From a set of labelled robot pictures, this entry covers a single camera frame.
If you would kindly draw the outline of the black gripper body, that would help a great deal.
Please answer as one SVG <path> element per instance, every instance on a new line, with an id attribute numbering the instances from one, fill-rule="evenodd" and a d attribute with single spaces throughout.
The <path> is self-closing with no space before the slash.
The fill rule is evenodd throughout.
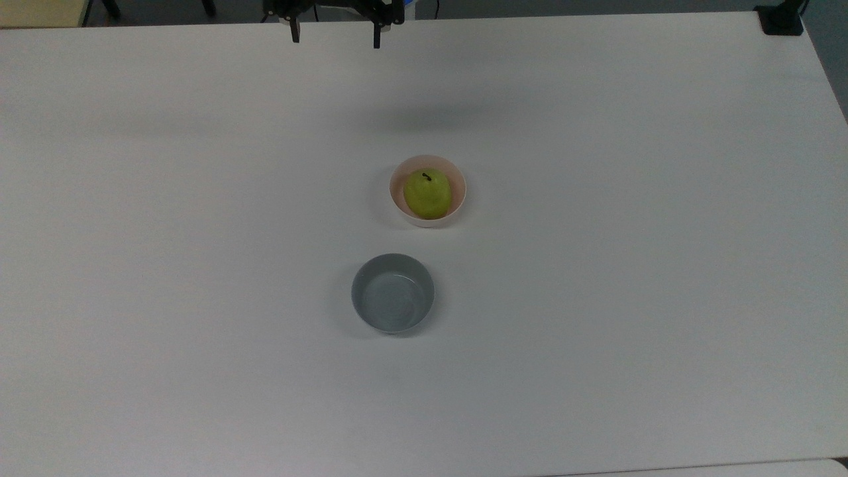
<path id="1" fill-rule="evenodd" d="M 379 27 L 405 22 L 405 1 L 264 1 L 264 13 L 292 21 L 316 5 L 352 10 Z"/>

